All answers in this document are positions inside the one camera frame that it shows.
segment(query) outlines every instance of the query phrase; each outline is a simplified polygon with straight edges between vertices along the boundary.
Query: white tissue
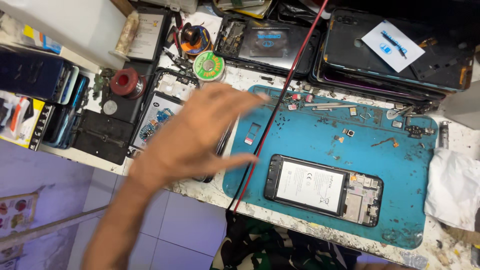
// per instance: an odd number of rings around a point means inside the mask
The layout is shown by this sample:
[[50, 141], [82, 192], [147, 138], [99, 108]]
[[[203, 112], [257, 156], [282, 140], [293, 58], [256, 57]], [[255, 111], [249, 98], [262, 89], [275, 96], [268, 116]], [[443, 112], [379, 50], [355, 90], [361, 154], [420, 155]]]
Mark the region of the white tissue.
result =
[[434, 149], [425, 214], [460, 229], [475, 230], [480, 207], [480, 161], [445, 148]]

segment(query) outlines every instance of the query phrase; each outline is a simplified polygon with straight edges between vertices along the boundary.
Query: dirty workbench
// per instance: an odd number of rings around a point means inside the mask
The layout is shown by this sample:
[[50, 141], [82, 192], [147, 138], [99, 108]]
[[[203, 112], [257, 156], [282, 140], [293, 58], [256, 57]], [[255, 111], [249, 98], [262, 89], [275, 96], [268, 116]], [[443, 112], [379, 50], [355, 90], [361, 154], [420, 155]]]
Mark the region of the dirty workbench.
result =
[[[210, 31], [212, 40], [215, 40], [221, 18], [212, 15], [205, 7], [199, 7], [196, 13], [190, 14], [184, 19], [184, 21], [190, 22], [192, 25], [203, 23], [203, 26]], [[171, 64], [172, 62], [170, 59], [166, 55], [162, 55], [159, 66], [176, 69], [171, 66]], [[478, 80], [480, 77], [477, 74], [479, 68], [480, 66], [478, 64], [474, 68], [474, 73], [476, 74], [474, 75], [474, 80]], [[282, 88], [283, 82], [285, 81], [285, 79], [281, 77], [266, 75], [274, 78], [274, 83], [271, 85], [268, 84], [267, 81], [262, 80], [260, 76], [264, 74], [258, 72], [236, 69], [233, 67], [227, 67], [226, 71], [227, 76], [224, 79], [224, 82], [231, 84], [234, 88], [242, 91], [246, 91], [250, 86], [255, 84]], [[303, 84], [305, 84], [305, 82], [301, 82], [299, 86], [296, 85], [295, 81], [291, 83], [291, 85], [295, 86], [297, 89], [300, 89]], [[336, 99], [352, 102], [358, 102], [360, 99], [371, 100], [374, 106], [382, 108], [385, 108], [386, 106], [386, 102], [380, 99], [372, 99], [363, 95], [344, 91], [336, 91], [335, 93]], [[320, 90], [319, 95], [330, 97], [329, 91], [326, 90]], [[98, 102], [89, 102], [87, 109], [100, 112]], [[446, 120], [446, 118], [442, 116], [442, 113], [442, 110], [439, 110], [430, 116], [439, 123]], [[233, 134], [230, 136], [230, 140], [227, 143], [225, 155], [230, 154], [236, 128], [235, 125]], [[475, 159], [480, 158], [480, 131], [472, 130], [458, 123], [450, 123], [449, 130], [451, 150], [464, 153]], [[128, 168], [132, 162], [131, 159], [126, 158], [124, 164], [119, 166], [74, 148], [59, 150], [42, 145], [41, 150], [121, 175], [128, 174]], [[224, 173], [225, 172], [219, 172], [214, 177], [213, 181], [208, 184], [199, 183], [193, 180], [184, 180], [171, 184], [167, 189], [206, 203], [226, 208], [230, 203], [231, 198], [226, 196], [222, 189]], [[244, 202], [240, 203], [238, 212], [410, 267], [429, 270], [467, 270], [473, 268], [470, 264], [470, 245], [452, 239], [441, 229], [439, 222], [431, 217], [426, 217], [422, 244], [416, 249], [405, 250], [388, 245], [388, 243], [380, 243], [365, 239], [353, 234], [324, 227], [321, 224], [310, 223], [269, 209], [264, 209], [260, 206], [246, 204]], [[443, 243], [443, 248], [438, 247], [438, 241]]]

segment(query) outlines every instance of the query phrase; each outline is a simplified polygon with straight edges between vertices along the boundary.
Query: solder wire spool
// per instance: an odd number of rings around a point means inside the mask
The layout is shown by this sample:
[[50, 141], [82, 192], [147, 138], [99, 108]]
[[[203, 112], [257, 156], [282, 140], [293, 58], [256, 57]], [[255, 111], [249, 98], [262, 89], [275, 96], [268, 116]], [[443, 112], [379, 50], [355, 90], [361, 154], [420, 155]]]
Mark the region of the solder wire spool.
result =
[[202, 81], [211, 82], [223, 78], [225, 61], [211, 50], [197, 55], [193, 62], [193, 72]]
[[190, 23], [186, 23], [182, 28], [180, 46], [189, 55], [198, 55], [213, 47], [207, 29], [200, 25], [191, 26]]
[[110, 82], [110, 89], [125, 99], [137, 99], [145, 92], [147, 82], [133, 68], [117, 71]]

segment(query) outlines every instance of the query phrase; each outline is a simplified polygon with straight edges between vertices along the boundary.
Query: camouflage pants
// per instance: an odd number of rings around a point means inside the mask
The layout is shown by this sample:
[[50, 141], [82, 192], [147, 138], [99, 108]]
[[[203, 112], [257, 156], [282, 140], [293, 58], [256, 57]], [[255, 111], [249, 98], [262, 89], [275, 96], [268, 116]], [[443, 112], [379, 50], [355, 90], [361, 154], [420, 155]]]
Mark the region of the camouflage pants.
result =
[[210, 270], [349, 270], [360, 252], [227, 212], [227, 236]]

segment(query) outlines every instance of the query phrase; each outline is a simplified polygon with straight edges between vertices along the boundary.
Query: cable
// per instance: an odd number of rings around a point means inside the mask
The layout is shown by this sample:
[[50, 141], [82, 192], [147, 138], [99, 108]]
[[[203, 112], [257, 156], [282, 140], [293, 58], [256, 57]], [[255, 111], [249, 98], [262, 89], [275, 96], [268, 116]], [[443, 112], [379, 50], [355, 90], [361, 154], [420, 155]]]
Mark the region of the cable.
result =
[[[278, 102], [277, 104], [275, 105], [275, 108], [272, 112], [272, 115], [270, 116], [270, 119], [268, 119], [268, 123], [267, 123], [267, 127], [265, 128], [263, 134], [262, 134], [262, 137], [260, 138], [260, 142], [258, 143], [257, 147], [255, 148], [255, 151], [253, 152], [257, 157], [260, 156], [260, 152], [262, 151], [262, 147], [263, 147], [263, 144], [264, 144], [264, 141], [265, 141], [265, 138], [266, 138], [266, 135], [268, 134], [269, 130], [270, 130], [270, 127], [272, 126], [272, 122], [276, 116], [276, 112], [278, 111], [278, 108], [280, 107], [280, 104], [282, 103], [283, 101], [283, 97], [285, 96], [285, 93], [287, 92], [287, 89], [288, 89], [288, 86], [290, 85], [290, 82], [292, 81], [292, 77], [293, 77], [293, 74], [296, 72], [297, 70], [297, 64], [298, 64], [298, 61], [300, 60], [300, 58], [302, 57], [303, 55], [303, 50], [305, 49], [305, 46], [307, 45], [309, 39], [310, 39], [310, 36], [312, 35], [312, 32], [313, 30], [315, 29], [315, 26], [317, 25], [318, 23], [318, 20], [320, 19], [320, 16], [322, 15], [322, 12], [324, 11], [325, 9], [325, 6], [327, 4], [328, 0], [324, 0], [324, 3], [322, 4], [322, 7], [320, 8], [320, 10], [318, 11], [318, 14], [315, 18], [315, 21], [312, 23], [312, 26], [310, 27], [310, 30], [308, 31], [308, 34], [305, 38], [305, 40], [303, 41], [303, 44], [302, 46], [300, 47], [300, 50], [299, 52], [297, 53], [297, 56], [295, 57], [295, 60], [293, 61], [293, 64], [292, 64], [292, 67], [287, 75], [287, 80], [285, 81], [285, 84], [283, 85], [283, 89], [282, 89], [282, 92], [280, 93], [280, 96], [278, 98]], [[233, 205], [233, 202], [235, 201], [235, 198], [237, 197], [242, 185], [243, 185], [243, 182], [245, 180], [245, 177], [247, 175], [247, 172], [249, 170], [251, 166], [251, 163], [248, 164], [247, 168], [245, 169], [245, 172], [243, 174], [243, 177], [242, 177], [242, 180], [240, 182], [240, 185], [232, 199], [232, 202], [230, 203], [230, 205], [228, 206], [227, 210], [230, 209], [230, 207]], [[242, 190], [242, 193], [240, 194], [240, 197], [237, 201], [237, 204], [235, 205], [235, 208], [233, 209], [233, 213], [237, 213], [237, 208], [243, 198], [243, 195], [245, 194], [245, 190], [247, 189], [247, 186], [248, 186], [248, 183], [250, 182], [250, 179], [252, 178], [252, 174], [253, 174], [253, 171], [255, 170], [255, 164], [252, 166], [252, 170], [250, 171], [250, 174], [247, 178], [247, 182], [245, 183], [245, 186], [243, 187], [243, 190]]]

